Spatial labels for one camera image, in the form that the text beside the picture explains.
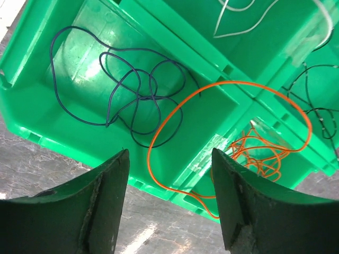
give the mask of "green plastic tray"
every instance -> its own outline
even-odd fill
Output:
[[[308,56],[326,35],[326,22],[312,0],[277,2],[258,27],[249,33],[214,39],[222,5],[218,0],[122,0],[136,1],[169,30],[215,66],[225,79],[247,80],[280,88],[295,66]],[[253,26],[273,0],[256,1],[243,12],[224,13],[218,35],[244,31]],[[232,7],[249,1],[230,0]],[[339,17],[337,1],[324,0],[334,23]],[[242,88],[256,97],[261,91]]]
[[[69,0],[29,1],[0,62],[0,109],[11,132],[92,167],[122,149],[129,149],[129,184],[169,199],[173,193],[158,187],[148,173],[147,149],[134,143],[122,123],[105,128],[76,121],[57,103],[52,85],[49,47],[54,35],[69,25],[87,28],[115,47],[145,47],[175,58],[199,73],[194,75],[200,86],[220,78],[213,66],[166,27],[155,22],[150,14],[138,13],[132,18],[109,0],[82,0],[72,4]],[[61,99],[70,111],[88,121],[104,122],[109,94],[115,86],[98,68],[99,54],[103,51],[105,48],[90,36],[76,30],[65,34],[55,45],[54,61]],[[144,52],[133,52],[126,57],[135,67],[147,70],[161,60]],[[110,70],[115,76],[129,70],[121,62],[114,64],[115,68]],[[164,84],[161,87],[164,94],[181,85],[181,74],[175,68],[162,68],[159,72],[157,78]],[[135,88],[137,84],[131,78],[127,85]],[[195,84],[188,78],[185,90],[175,98],[176,101],[180,102],[194,90]],[[129,96],[121,93],[114,106],[125,105],[131,100]],[[251,99],[237,86],[229,86],[227,90],[209,89],[201,98],[187,103],[177,135],[169,143],[154,149],[151,156],[158,180],[180,188],[195,174],[188,168],[189,162],[215,134],[225,135],[250,103]],[[174,105],[163,103],[160,108],[165,116]],[[147,128],[155,121],[157,112],[150,104],[140,106],[139,110],[135,127]],[[179,116],[174,116],[163,135],[172,133],[178,120]],[[149,144],[151,138],[152,135],[141,141]]]
[[[282,139],[291,149],[298,149],[302,146],[303,140],[297,134],[292,132],[286,125],[283,119],[277,118],[273,113],[268,111],[264,106],[258,102],[253,102],[248,111],[238,120],[238,122],[230,129],[223,139],[220,139],[220,147],[227,147],[231,142],[236,140],[236,137],[241,134],[243,130],[248,130],[250,120],[259,120],[268,128],[268,135],[266,137],[271,141],[274,139]],[[201,195],[214,195],[214,187],[210,178],[210,159],[211,151],[206,151],[205,164],[199,167],[194,178],[187,179],[185,185],[181,187],[188,192],[195,191]],[[321,158],[312,148],[306,147],[302,152],[291,153],[282,160],[282,167],[280,169],[282,176],[276,182],[284,187],[294,189],[301,183],[310,173],[317,172],[318,169],[326,165],[326,161]],[[202,205],[192,197],[184,194],[176,194],[171,198],[171,201],[185,209],[198,213],[208,219],[214,220],[202,207]],[[218,208],[215,199],[204,199],[210,211],[217,215]]]
[[[339,65],[339,33],[337,31],[339,27],[337,26],[334,30],[334,35],[330,43],[323,47],[322,49],[313,52],[305,60],[308,67],[313,65]],[[288,88],[289,85],[294,81],[294,79],[304,70],[304,66],[300,66],[295,69],[295,73],[289,78],[289,80],[284,84],[284,87]],[[339,87],[337,81],[339,79],[339,69],[328,68],[328,67],[318,67],[309,70],[308,73],[308,88],[311,101],[315,107],[331,108],[334,110],[339,110]],[[281,89],[280,92],[286,94],[286,91]],[[306,91],[305,91],[305,76],[301,77],[293,86],[292,92],[300,96],[302,99],[306,100]],[[308,110],[304,102],[295,98],[291,95],[291,98],[298,103],[302,109]],[[265,106],[274,112],[278,117],[285,115],[285,123],[288,124],[291,128],[295,130],[296,133],[305,133],[307,131],[304,121],[300,118],[296,110],[294,110],[290,105],[286,104],[279,98],[270,95],[269,93],[261,94],[258,99],[265,104]],[[326,126],[329,128],[329,131],[332,133],[334,126],[332,124],[331,116],[325,112],[319,112],[324,119]],[[319,124],[319,120],[316,117],[314,112],[308,114],[310,120],[313,124],[313,137],[309,144],[314,150],[317,151],[319,156],[323,157],[328,165],[323,165],[322,170],[327,175],[332,175],[335,172],[335,169],[338,168],[338,161],[336,155],[333,151],[331,143],[329,140],[326,140],[322,136],[322,126]],[[333,113],[336,121],[339,121],[339,113]],[[339,134],[334,137],[334,145],[336,148],[339,147]]]

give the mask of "plastic container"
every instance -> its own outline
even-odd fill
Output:
[[[314,65],[339,65],[339,49],[337,47],[339,43],[338,27],[334,30],[334,35],[330,43],[322,49],[315,51],[309,55],[305,60],[308,67]],[[283,87],[288,88],[295,78],[303,72],[305,67],[301,65],[295,69],[295,73],[289,78]],[[308,72],[308,90],[310,99],[314,107],[330,108],[333,110],[339,110],[338,95],[339,88],[337,86],[337,80],[339,79],[339,69],[331,67],[317,67],[310,69]],[[287,91],[283,88],[280,92],[286,94]],[[305,88],[305,75],[300,77],[298,81],[293,85],[291,92],[295,93],[303,100],[307,100],[306,88]],[[296,103],[298,103],[302,109],[308,110],[310,107],[302,100],[290,95]],[[286,104],[279,98],[272,96],[269,93],[264,92],[259,96],[259,100],[265,104],[265,106],[274,112],[278,117],[285,115],[285,123],[290,126],[297,134],[305,133],[307,127],[300,116],[294,110],[293,107]],[[334,125],[331,115],[326,111],[319,111],[319,114],[323,117],[324,123],[332,134],[334,131]],[[322,126],[319,123],[314,112],[308,114],[313,124],[313,137],[310,142],[310,147],[317,151],[318,155],[323,157],[327,164],[322,165],[320,168],[325,174],[331,176],[338,168],[338,161],[331,142],[323,138]],[[339,121],[339,113],[333,112],[335,121]],[[334,146],[339,147],[339,135],[334,136]]]
[[[154,18],[147,12],[146,21]],[[108,128],[91,126],[70,117],[58,104],[53,88],[49,61],[52,38],[62,28],[77,25],[87,28],[101,40],[117,48],[144,47],[157,50],[201,74],[194,74],[200,86],[216,81],[220,75],[194,50],[160,23],[153,28],[162,39],[148,36],[141,24],[119,10],[109,0],[31,0],[0,62],[0,109],[7,128],[32,142],[95,167],[113,154],[130,151],[129,184],[163,199],[173,193],[158,187],[146,167],[147,149],[138,146],[121,122]],[[106,49],[87,34],[72,30],[56,42],[54,62],[58,90],[65,106],[88,121],[104,122],[108,99],[115,83],[100,69],[99,54]],[[121,52],[135,68],[150,71],[162,59],[142,51]],[[110,72],[122,77],[129,68],[117,60],[108,60]],[[181,73],[173,66],[157,70],[161,94],[169,94],[181,86]],[[136,88],[135,77],[126,85]],[[187,76],[186,88],[174,99],[180,102],[197,87]],[[125,105],[133,96],[119,92],[113,99],[112,111]],[[151,163],[155,176],[167,186],[180,186],[193,172],[187,165],[215,135],[224,135],[248,109],[251,100],[238,87],[209,89],[183,107],[183,123],[176,136],[154,149]],[[161,102],[162,120],[175,104]],[[133,108],[122,113],[130,121]],[[151,103],[140,102],[136,130],[148,130],[156,125],[158,113]],[[160,135],[164,140],[179,122],[176,115]],[[153,135],[137,136],[148,145]]]
[[[222,5],[219,0],[122,0],[122,8],[137,1],[173,33],[214,65],[225,79],[248,80],[280,88],[295,68],[321,42],[327,24],[310,0],[278,1],[251,32],[214,39]],[[230,0],[243,8],[251,1]],[[273,0],[255,1],[243,12],[226,10],[217,35],[251,28]],[[339,18],[337,1],[323,1],[334,23]],[[256,97],[261,91],[244,88]]]
[[[244,130],[248,130],[249,122],[254,120],[260,122],[262,126],[265,126],[266,136],[265,138],[277,143],[277,140],[284,143],[284,146],[288,146],[290,149],[298,149],[302,146],[303,141],[295,133],[293,133],[284,122],[284,119],[280,119],[274,116],[258,102],[254,102],[248,111],[239,119],[239,121],[229,130],[229,132],[220,137],[220,147],[223,151],[226,151],[226,147],[231,142],[237,139],[237,137]],[[184,190],[191,192],[194,191],[201,195],[212,196],[214,193],[214,186],[210,178],[210,165],[211,165],[211,151],[206,151],[206,159],[203,165],[199,165],[199,169],[196,170],[197,174],[195,178],[188,179],[185,183]],[[302,152],[291,153],[281,161],[282,166],[280,172],[281,178],[276,182],[284,187],[294,189],[299,183],[301,183],[310,173],[317,172],[319,165],[325,165],[326,161],[317,155],[317,153],[310,147],[306,147]],[[208,219],[214,220],[204,210],[202,205],[195,199],[183,195],[176,194],[171,198],[172,202],[188,209],[192,212],[198,213]],[[215,199],[204,199],[206,205],[210,211],[217,215],[218,208]]]

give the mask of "concrete floor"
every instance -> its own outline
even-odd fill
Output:
[[[0,45],[0,56],[13,27]],[[33,196],[89,170],[6,130],[0,117],[0,198]],[[298,191],[339,199],[339,172],[312,174]],[[206,254],[224,250],[220,225],[128,186],[116,253]]]

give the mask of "speckled floor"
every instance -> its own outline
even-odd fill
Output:
[[[0,55],[11,31],[0,46]],[[33,196],[88,170],[80,162],[12,135],[0,117],[0,198]],[[330,178],[312,174],[297,190],[339,199],[339,172]],[[128,186],[116,253],[228,252],[219,224]]]

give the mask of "white wire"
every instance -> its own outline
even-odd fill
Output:
[[[222,0],[218,0],[222,5],[222,9],[221,9],[221,12],[219,14],[219,17],[218,17],[218,21],[217,21],[217,24],[216,24],[216,28],[215,28],[215,31],[214,31],[214,34],[213,34],[213,37],[216,38],[216,39],[219,39],[219,38],[224,38],[224,37],[229,37],[229,36],[235,36],[235,35],[240,35],[240,34],[244,34],[244,33],[248,33],[250,31],[252,31],[253,29],[255,29],[262,21],[263,19],[265,18],[266,14],[269,12],[269,10],[279,1],[279,0],[275,0],[267,9],[266,11],[264,12],[264,14],[261,16],[261,18],[258,20],[258,22],[252,26],[251,28],[247,29],[247,30],[244,30],[244,31],[241,31],[241,32],[236,32],[236,33],[228,33],[228,34],[222,34],[222,35],[216,35],[217,31],[218,31],[218,28],[220,26],[220,22],[221,22],[221,18],[222,16],[224,15],[224,12],[225,12],[225,9],[229,9],[230,11],[234,11],[234,12],[242,12],[242,11],[245,11],[247,10],[248,8],[250,8],[255,0],[252,0],[252,2],[246,6],[245,8],[241,8],[241,9],[237,9],[237,8],[232,8],[230,6],[227,6],[229,0],[225,0],[225,2],[223,2]],[[326,7],[324,6],[324,4],[320,1],[320,0],[312,0],[316,5],[317,7],[319,8],[319,10],[322,12],[322,14],[324,15],[324,18],[326,20],[326,23],[327,23],[327,33],[326,33],[326,36],[324,37],[324,39],[319,43],[319,45],[316,47],[319,48],[321,47],[324,43],[326,43],[326,41],[329,39],[329,37],[331,36],[331,33],[332,33],[332,30],[334,28],[334,25],[333,25],[333,21],[332,21],[332,18],[329,14],[329,12],[327,11]]]
[[[218,1],[219,1],[219,3],[221,5],[225,4],[225,2],[223,0],[218,0]],[[255,2],[255,0],[252,0],[252,2],[249,5],[247,5],[246,7],[244,7],[244,8],[233,8],[233,7],[228,6],[228,5],[227,5],[226,8],[228,10],[232,11],[232,12],[243,12],[243,11],[247,10],[248,8],[250,8],[254,4],[254,2]]]
[[[213,34],[213,37],[215,38],[216,37],[216,33],[218,31],[218,28],[219,28],[219,25],[220,25],[220,21],[221,21],[221,18],[226,10],[226,7],[227,7],[227,4],[228,4],[229,0],[225,0],[224,2],[224,5],[222,6],[222,9],[221,9],[221,12],[219,14],[219,17],[218,17],[218,20],[217,20],[217,25],[216,25],[216,28],[214,30],[214,34]]]
[[[329,15],[326,7],[324,6],[324,4],[320,1],[320,0],[313,0],[313,2],[318,6],[319,10],[323,13],[324,18],[327,22],[327,34],[324,37],[324,39],[321,41],[321,43],[319,43],[319,45],[316,47],[319,48],[321,47],[323,44],[326,43],[326,41],[329,39],[329,37],[331,36],[332,30],[333,30],[333,21],[331,16]]]
[[[227,34],[222,34],[222,35],[216,35],[217,33],[217,30],[219,28],[219,25],[220,25],[220,21],[221,21],[221,18],[225,12],[225,9],[226,9],[226,6],[227,6],[227,3],[229,1],[225,1],[224,3],[224,6],[222,7],[222,10],[219,14],[219,17],[218,17],[218,21],[217,21],[217,25],[216,25],[216,29],[215,29],[215,32],[213,34],[213,38],[216,38],[216,39],[219,39],[219,38],[224,38],[224,37],[229,37],[229,36],[235,36],[235,35],[240,35],[240,34],[244,34],[244,33],[248,33],[250,31],[252,31],[253,29],[255,29],[261,22],[262,20],[265,18],[267,12],[270,11],[270,9],[278,2],[279,0],[275,0],[267,9],[266,11],[264,12],[264,14],[261,16],[261,18],[258,20],[258,22],[252,26],[251,28],[247,29],[247,30],[244,30],[244,31],[241,31],[241,32],[236,32],[236,33],[227,33]]]

